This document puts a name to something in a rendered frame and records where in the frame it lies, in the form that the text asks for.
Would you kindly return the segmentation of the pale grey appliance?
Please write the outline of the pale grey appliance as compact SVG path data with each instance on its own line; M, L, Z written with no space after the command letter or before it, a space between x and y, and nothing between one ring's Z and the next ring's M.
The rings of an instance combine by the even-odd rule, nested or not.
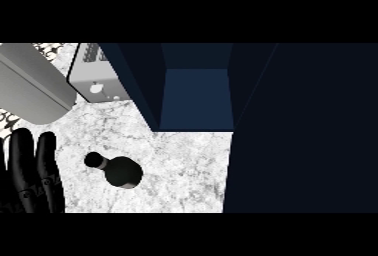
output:
M97 43L78 44L66 80L90 103L130 99Z

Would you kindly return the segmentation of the dark wine bottle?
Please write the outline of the dark wine bottle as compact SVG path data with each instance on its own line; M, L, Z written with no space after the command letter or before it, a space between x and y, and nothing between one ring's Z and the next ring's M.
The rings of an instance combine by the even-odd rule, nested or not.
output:
M124 189L132 189L143 177L140 165L124 156L107 159L97 152L90 152L84 157L87 167L103 171L107 183Z

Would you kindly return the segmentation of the dark blue open cabinet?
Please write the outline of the dark blue open cabinet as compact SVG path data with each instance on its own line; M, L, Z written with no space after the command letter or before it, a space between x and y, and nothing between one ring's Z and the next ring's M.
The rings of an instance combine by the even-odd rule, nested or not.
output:
M273 43L103 43L100 48L153 131L234 130Z

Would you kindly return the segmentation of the dark blue cabinet door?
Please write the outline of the dark blue cabinet door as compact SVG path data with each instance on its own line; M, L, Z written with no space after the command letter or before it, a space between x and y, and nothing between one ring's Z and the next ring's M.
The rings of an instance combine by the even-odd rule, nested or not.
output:
M378 213L378 44L279 44L231 136L223 211Z

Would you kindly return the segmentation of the grey rounded appliance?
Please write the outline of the grey rounded appliance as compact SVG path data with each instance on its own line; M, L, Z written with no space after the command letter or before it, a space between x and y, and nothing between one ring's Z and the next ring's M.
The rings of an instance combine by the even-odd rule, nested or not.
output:
M0 43L0 107L29 123L54 122L76 92L31 43Z

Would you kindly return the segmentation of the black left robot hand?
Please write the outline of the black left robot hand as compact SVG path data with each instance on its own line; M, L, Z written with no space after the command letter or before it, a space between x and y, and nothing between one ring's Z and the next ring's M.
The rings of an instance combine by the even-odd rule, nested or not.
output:
M56 136L34 141L19 128L8 140L8 158L0 148L0 213L63 213L65 196L54 160Z

